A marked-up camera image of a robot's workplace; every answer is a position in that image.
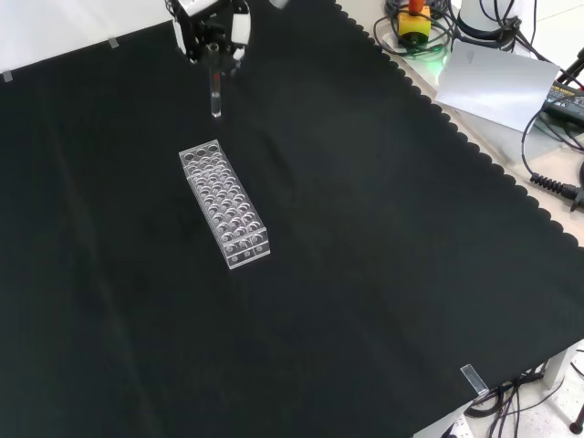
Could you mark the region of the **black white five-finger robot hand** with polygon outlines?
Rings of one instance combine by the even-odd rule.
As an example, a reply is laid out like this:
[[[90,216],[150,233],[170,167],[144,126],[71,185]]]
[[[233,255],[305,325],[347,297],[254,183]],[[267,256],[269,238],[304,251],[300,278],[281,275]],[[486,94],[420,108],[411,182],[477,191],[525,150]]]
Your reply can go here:
[[[177,47],[193,65],[215,63],[224,76],[241,67],[252,15],[246,1],[167,1]]]

